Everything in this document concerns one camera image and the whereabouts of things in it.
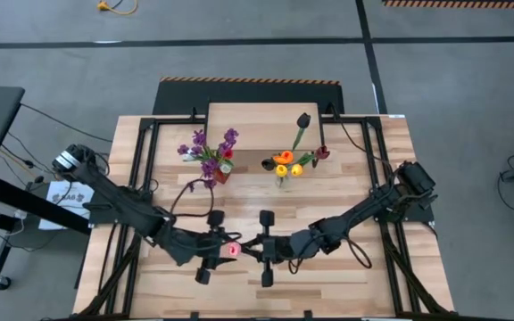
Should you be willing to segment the wooden shelf with black legs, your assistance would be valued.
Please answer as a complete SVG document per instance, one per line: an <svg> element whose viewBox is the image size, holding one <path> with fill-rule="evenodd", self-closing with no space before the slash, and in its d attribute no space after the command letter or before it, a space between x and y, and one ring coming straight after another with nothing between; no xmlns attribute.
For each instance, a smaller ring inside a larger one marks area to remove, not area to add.
<svg viewBox="0 0 514 321"><path fill-rule="evenodd" d="M261 161L292 148L298 133L297 120L311 116L296 156L321 146L316 103L210 103L207 113L207 144L216 147L231 128L238 132L233 148L235 171L261 170Z"/></svg>

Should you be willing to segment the purple artificial flower bunch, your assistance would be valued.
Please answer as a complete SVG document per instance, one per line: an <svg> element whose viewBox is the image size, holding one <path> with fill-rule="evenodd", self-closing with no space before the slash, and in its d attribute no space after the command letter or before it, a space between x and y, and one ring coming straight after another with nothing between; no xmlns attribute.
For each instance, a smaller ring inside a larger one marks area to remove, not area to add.
<svg viewBox="0 0 514 321"><path fill-rule="evenodd" d="M218 144L216 149L212 149L207 144L206 132L203 129L195 130L192 136L192 145L188 146L186 144L182 144L177 149L177 153L181 159L184 153L192 153L196 157L196 160L194 161L198 161L200 163L202 171L201 179L204 187L207 189L213 189L215 185L218 184L213 176L214 170L220 169L220 165L222 163L228 163L233 168L235 167L234 162L232 161L233 157L230 160L224 159L223 153L226 150L232 150L234 156L233 148L236 145L238 136L239 133L235 129L229 128L224 133L223 141Z"/></svg>

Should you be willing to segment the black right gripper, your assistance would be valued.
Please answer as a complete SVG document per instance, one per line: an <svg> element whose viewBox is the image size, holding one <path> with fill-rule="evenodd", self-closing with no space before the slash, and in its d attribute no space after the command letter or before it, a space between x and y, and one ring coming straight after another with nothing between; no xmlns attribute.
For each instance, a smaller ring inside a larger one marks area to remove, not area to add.
<svg viewBox="0 0 514 321"><path fill-rule="evenodd" d="M289 236L271 235L269 228L275 225L275 213L272 211L260 211L260 224L262 225L260 236L242 243L241 246L252 248L261 244L261 252L251 249L242 249L241 252L263 263L262 287L271 287L274 284L272 264L282 263L285 260L310 258L318 252L318 244L313 240L309 230L301 230Z"/></svg>

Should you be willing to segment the dark red artificial tulip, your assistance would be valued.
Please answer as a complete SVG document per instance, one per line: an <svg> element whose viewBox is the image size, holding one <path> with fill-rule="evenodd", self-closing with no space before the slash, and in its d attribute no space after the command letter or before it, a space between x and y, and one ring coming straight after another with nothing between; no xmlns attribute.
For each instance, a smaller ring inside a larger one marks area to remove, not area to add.
<svg viewBox="0 0 514 321"><path fill-rule="evenodd" d="M298 163L302 166L311 164L311 166L315 169L318 166L319 162L327 159L329 155L330 155L330 151L327 149L327 147L325 145L322 145L315 151L305 153L298 160Z"/></svg>

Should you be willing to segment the black aluminium table frame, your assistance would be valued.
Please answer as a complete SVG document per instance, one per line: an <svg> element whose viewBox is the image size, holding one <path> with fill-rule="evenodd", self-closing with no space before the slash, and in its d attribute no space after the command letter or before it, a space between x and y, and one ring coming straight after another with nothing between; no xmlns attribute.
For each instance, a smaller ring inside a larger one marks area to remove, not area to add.
<svg viewBox="0 0 514 321"><path fill-rule="evenodd" d="M182 161L177 149L190 142L196 125L179 116L163 117L160 124L153 132L141 127L138 116L120 117L109 160L112 180L142 183L146 158L153 156L155 204L175 208L180 227L201 232L208 227L206 211L223 210L225 228L241 233L244 240L260 231L261 210L272 210L273 231L288 235L364 199L373 183L384 179L380 162L369 161L362 151L365 142L377 152L386 152L394 166L415 157L405 119L350 115L343 124L320 125L329 158L282 188L261 168L234 171L214 191L198 185L188 192L187 182L199 177L201 170ZM364 268L342 246L305 261L297 274L291 274L286 264L275 266L270 288L261 286L261 265L245 255L220 266L204 285L195 281L199 259L177 266L162 249L142 244L137 263L122 274L104 310L127 311L138 319L182 318L192 313L218 320L301 317L305 311L315 317L390 317L394 300L378 223L361 224L352 230L351 238L368 253L372 268Z"/></svg>

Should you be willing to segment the white paper sign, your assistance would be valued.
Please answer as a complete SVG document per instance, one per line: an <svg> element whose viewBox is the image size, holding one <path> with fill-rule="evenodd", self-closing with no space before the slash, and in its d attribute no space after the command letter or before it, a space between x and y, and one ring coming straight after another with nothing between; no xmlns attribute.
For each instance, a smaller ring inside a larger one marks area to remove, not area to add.
<svg viewBox="0 0 514 321"><path fill-rule="evenodd" d="M89 219L90 211L83 204L90 202L93 195L93 189L87 185L55 181L49 184L46 199L71 213Z"/></svg>

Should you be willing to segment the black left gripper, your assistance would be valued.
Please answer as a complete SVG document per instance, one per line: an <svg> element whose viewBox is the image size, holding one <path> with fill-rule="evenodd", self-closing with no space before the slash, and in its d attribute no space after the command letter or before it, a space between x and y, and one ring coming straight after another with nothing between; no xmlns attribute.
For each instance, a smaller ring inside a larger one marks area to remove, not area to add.
<svg viewBox="0 0 514 321"><path fill-rule="evenodd" d="M221 226L224 217L225 213L222 210L213 210L207 218L210 229L205 233L180 228L172 230L171 241L174 245L183 249L192 257L202 258L202 263L195 274L195 281L199 284L210 282L211 269L237 261L233 258L220 257L220 248L226 242L237 242L243 236L239 232L225 232L225 229Z"/></svg>

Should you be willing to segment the black floor mat hazard stripe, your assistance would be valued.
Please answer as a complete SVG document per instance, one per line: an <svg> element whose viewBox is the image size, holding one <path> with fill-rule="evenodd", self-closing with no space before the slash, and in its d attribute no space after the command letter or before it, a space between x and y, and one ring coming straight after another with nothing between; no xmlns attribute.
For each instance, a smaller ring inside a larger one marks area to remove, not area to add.
<svg viewBox="0 0 514 321"><path fill-rule="evenodd" d="M336 80L164 77L153 106L154 115L205 114L210 103L316 103L344 112L343 90Z"/></svg>

